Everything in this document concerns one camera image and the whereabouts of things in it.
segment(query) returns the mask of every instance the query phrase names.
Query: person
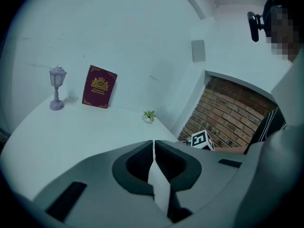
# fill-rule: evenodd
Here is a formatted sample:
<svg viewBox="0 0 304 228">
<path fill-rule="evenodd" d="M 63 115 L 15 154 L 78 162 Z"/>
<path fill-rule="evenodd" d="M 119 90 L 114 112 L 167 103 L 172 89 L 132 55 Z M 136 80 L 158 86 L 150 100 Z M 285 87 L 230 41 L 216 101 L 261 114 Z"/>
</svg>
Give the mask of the person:
<svg viewBox="0 0 304 228">
<path fill-rule="evenodd" d="M 299 26 L 302 22 L 295 19 L 296 17 L 292 9 L 287 9 L 284 6 L 272 6 L 271 9 L 269 9 L 270 3 L 274 3 L 274 0 L 268 0 L 264 7 L 264 13 L 267 12 L 267 10 L 271 12 L 271 29 L 265 30 L 266 37 L 271 40 L 272 47 L 276 45 L 280 53 L 283 56 L 287 56 L 287 59 L 293 63 L 300 49 L 303 47 L 303 37 L 302 34 L 300 34 Z M 246 154 L 252 144 L 263 142 L 268 136 L 284 128 L 286 128 L 285 119 L 280 109 L 276 108 L 263 119 L 247 147 L 216 147 L 215 151 Z"/>
</svg>

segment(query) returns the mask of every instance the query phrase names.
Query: lamp post figurine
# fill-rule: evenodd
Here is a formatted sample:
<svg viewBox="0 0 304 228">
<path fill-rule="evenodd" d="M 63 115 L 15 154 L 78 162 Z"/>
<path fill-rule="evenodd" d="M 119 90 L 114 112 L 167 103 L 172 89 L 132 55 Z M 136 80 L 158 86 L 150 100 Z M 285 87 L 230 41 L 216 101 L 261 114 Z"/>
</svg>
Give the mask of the lamp post figurine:
<svg viewBox="0 0 304 228">
<path fill-rule="evenodd" d="M 58 111 L 65 106 L 65 104 L 59 100 L 58 88 L 62 86 L 67 72 L 61 67 L 61 65 L 58 65 L 57 67 L 50 70 L 49 74 L 51 77 L 51 85 L 55 88 L 54 100 L 50 102 L 49 108 L 54 111 Z"/>
</svg>

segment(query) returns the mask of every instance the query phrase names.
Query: small plant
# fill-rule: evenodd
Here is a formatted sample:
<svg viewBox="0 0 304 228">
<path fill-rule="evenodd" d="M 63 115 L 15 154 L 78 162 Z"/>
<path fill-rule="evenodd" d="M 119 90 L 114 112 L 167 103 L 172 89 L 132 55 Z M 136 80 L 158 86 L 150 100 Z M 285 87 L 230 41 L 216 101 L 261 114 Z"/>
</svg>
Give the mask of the small plant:
<svg viewBox="0 0 304 228">
<path fill-rule="evenodd" d="M 156 117 L 156 115 L 154 113 L 155 113 L 155 111 L 151 111 L 151 112 L 145 111 L 145 112 L 143 112 L 143 116 L 150 118 L 151 122 L 153 123 L 154 118 Z"/>
</svg>

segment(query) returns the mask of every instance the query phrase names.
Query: curved wall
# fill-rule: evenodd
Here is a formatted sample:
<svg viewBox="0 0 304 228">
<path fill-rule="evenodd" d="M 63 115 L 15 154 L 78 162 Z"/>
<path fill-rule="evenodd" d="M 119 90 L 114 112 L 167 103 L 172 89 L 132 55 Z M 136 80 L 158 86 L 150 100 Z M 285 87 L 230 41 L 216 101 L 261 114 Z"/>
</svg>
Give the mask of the curved wall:
<svg viewBox="0 0 304 228">
<path fill-rule="evenodd" d="M 67 71 L 59 95 L 82 98 L 90 65 L 118 74 L 110 105 L 155 110 L 165 126 L 192 62 L 187 0 L 27 0 L 0 59 L 1 106 L 9 130 L 53 94 L 48 70 Z"/>
<path fill-rule="evenodd" d="M 258 42 L 251 39 L 247 12 L 262 14 L 263 9 L 252 5 L 219 6 L 214 15 L 216 28 L 206 70 L 273 100 L 271 91 L 290 63 L 282 55 L 275 55 L 263 30 L 259 31 Z"/>
</svg>

